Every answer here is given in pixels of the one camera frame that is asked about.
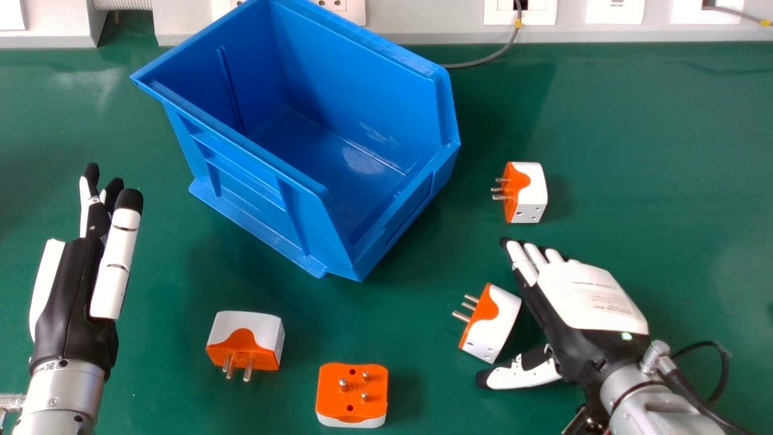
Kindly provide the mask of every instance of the gray cable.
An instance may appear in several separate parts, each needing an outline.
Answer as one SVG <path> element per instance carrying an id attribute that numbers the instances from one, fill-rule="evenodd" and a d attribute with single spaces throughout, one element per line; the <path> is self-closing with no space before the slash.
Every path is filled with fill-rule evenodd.
<path id="1" fill-rule="evenodd" d="M 717 11 L 717 12 L 724 12 L 726 14 L 740 16 L 743 19 L 748 19 L 750 21 L 754 21 L 757 24 L 761 24 L 763 26 L 770 26 L 771 25 L 770 24 L 771 20 L 769 20 L 769 19 L 757 18 L 754 15 L 745 14 L 743 12 L 735 11 L 733 9 L 723 8 L 721 6 L 704 6 L 704 7 L 702 7 L 702 9 L 704 11 Z"/>
<path id="2" fill-rule="evenodd" d="M 516 22 L 518 24 L 516 24 L 516 28 L 512 31 L 512 36 L 510 36 L 510 41 L 507 41 L 507 43 L 502 48 L 500 48 L 499 50 L 496 50 L 494 53 L 491 53 L 486 57 L 482 57 L 477 60 L 470 60 L 469 62 L 462 62 L 462 63 L 443 63 L 441 64 L 441 67 L 446 68 L 448 70 L 475 67 L 477 65 L 480 65 L 481 63 L 489 62 L 503 55 L 516 41 L 516 36 L 518 36 L 518 31 L 520 30 L 520 22 L 521 22 L 521 15 L 523 14 L 523 9 L 521 8 L 521 0 L 515 0 L 515 2 L 516 2 L 516 8 L 518 9 L 518 14 L 516 15 L 516 19 L 517 19 Z"/>

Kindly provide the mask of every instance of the storage bin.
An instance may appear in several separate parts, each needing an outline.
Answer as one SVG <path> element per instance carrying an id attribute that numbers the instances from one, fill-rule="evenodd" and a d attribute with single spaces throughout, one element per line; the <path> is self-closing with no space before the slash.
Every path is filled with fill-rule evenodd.
<path id="1" fill-rule="evenodd" d="M 191 193 L 318 278 L 363 280 L 459 149 L 444 68 L 308 0 L 249 0 L 131 78 Z"/>

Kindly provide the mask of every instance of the robotic hand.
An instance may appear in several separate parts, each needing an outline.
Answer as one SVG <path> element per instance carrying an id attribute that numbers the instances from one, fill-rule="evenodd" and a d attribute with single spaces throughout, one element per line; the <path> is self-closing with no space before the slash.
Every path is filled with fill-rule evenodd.
<path id="1" fill-rule="evenodd" d="M 26 396 L 0 395 L 0 433 L 6 412 L 22 413 L 14 435 L 87 435 L 97 424 L 143 204 L 120 178 L 101 193 L 98 180 L 90 163 L 80 178 L 80 237 L 46 243 L 29 309 L 32 379 Z"/>
<path id="2" fill-rule="evenodd" d="M 548 344 L 479 372 L 478 386 L 582 385 L 586 403 L 563 435 L 749 434 L 695 393 L 666 343 L 650 343 L 647 320 L 609 272 L 551 248 L 510 238 L 500 245 Z"/>

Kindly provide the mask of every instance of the green table surface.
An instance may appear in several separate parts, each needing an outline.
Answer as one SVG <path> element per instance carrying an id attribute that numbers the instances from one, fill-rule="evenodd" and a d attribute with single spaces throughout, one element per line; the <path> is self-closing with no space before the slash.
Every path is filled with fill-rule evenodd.
<path id="1" fill-rule="evenodd" d="M 94 161 L 145 195 L 102 433 L 349 433 L 314 413 L 319 366 L 345 361 L 390 370 L 379 433 L 558 434 L 579 387 L 484 391 L 488 365 L 457 349 L 462 296 L 515 287 L 503 235 L 610 270 L 675 348 L 722 343 L 718 410 L 771 433 L 773 44 L 528 45 L 452 72 L 451 180 L 364 283 L 312 278 L 187 192 L 161 105 L 128 79 L 164 50 L 148 15 L 123 15 L 98 49 L 0 52 L 0 392 L 26 390 L 39 258 L 47 238 L 77 236 L 77 177 Z M 543 164 L 542 223 L 506 224 L 491 201 L 507 160 Z M 204 351 L 220 310 L 283 319 L 279 372 L 225 380 Z M 525 310 L 515 334 L 507 356 L 544 340 Z M 716 355 L 681 365 L 711 391 Z"/>

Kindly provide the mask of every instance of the power outlet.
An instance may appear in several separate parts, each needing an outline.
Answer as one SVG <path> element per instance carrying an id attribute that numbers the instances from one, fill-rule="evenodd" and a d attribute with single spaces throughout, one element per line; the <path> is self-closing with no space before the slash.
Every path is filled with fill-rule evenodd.
<path id="1" fill-rule="evenodd" d="M 645 0 L 587 0 L 587 24 L 642 24 Z"/>
<path id="2" fill-rule="evenodd" d="M 483 24 L 486 26 L 507 26 L 516 22 L 513 0 L 484 0 L 483 8 Z M 527 26 L 556 24 L 558 0 L 521 0 L 521 8 L 521 21 Z"/>
<path id="3" fill-rule="evenodd" d="M 704 0 L 672 0 L 671 24 L 738 24 L 741 17 L 718 11 L 704 11 Z M 744 10 L 744 0 L 715 0 L 716 6 Z"/>
<path id="4" fill-rule="evenodd" d="M 335 12 L 349 21 L 364 26 L 367 24 L 365 0 L 309 0 L 322 8 Z"/>

